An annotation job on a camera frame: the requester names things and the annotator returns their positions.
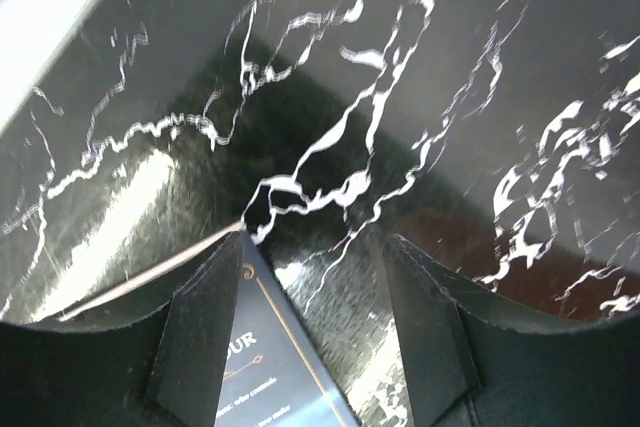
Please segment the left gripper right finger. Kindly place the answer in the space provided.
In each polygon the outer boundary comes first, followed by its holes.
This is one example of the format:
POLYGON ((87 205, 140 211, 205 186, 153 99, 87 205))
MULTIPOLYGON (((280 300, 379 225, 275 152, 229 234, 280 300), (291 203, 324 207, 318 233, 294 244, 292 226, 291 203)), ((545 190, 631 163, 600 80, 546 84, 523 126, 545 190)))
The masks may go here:
POLYGON ((384 264, 418 426, 635 426, 639 318, 554 317, 395 235, 384 264))

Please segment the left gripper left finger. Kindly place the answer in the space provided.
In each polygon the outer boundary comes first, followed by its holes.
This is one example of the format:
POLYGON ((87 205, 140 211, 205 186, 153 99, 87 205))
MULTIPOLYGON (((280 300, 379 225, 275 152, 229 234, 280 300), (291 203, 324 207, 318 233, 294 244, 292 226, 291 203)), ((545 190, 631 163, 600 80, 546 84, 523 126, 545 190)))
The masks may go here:
POLYGON ((232 232, 73 319, 3 323, 2 425, 213 425, 242 262, 232 232))

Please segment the black marble pattern mat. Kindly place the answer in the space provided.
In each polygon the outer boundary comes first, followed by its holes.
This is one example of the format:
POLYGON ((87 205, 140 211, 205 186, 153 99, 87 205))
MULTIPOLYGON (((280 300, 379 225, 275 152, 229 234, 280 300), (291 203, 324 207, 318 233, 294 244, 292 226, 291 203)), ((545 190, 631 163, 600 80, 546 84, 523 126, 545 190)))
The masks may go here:
POLYGON ((581 323, 639 318, 639 0, 94 0, 1 124, 1 325, 240 224, 355 417, 412 418, 402 236, 581 323))

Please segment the dark blue book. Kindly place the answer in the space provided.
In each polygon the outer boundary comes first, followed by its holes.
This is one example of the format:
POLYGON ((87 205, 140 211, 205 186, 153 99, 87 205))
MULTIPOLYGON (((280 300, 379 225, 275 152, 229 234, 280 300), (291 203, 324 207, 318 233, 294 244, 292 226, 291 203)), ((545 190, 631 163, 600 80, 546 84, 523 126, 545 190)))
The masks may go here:
POLYGON ((115 272, 125 243, 90 239, 72 256, 91 262, 73 267, 68 280, 87 287, 88 298, 66 309, 65 321, 145 286, 184 266, 224 236, 243 235, 243 262, 230 341, 211 426, 352 426, 356 420, 336 383, 286 300, 258 249, 240 224, 232 224, 190 246, 148 253, 115 272))

